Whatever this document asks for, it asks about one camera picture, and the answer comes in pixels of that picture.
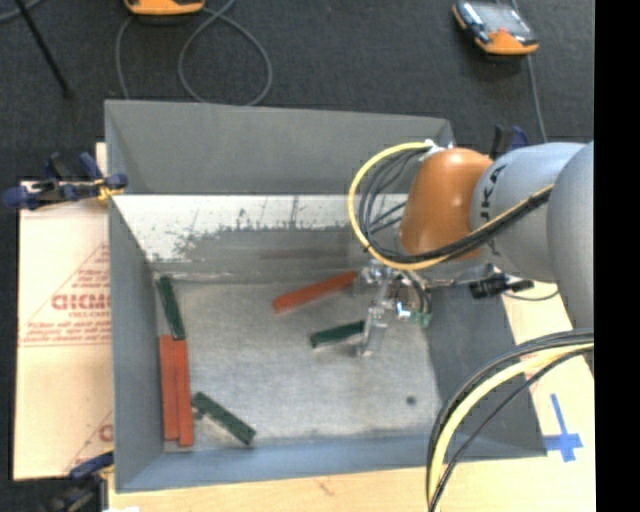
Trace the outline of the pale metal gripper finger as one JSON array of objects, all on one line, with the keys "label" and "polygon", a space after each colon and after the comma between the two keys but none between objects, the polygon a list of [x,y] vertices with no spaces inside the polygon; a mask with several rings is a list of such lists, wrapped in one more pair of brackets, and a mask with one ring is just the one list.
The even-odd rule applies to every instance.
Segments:
[{"label": "pale metal gripper finger", "polygon": [[358,355],[370,356],[377,352],[388,328],[387,310],[383,306],[370,306],[364,323]]},{"label": "pale metal gripper finger", "polygon": [[380,266],[364,266],[354,281],[354,295],[377,293],[384,284],[384,268]]}]

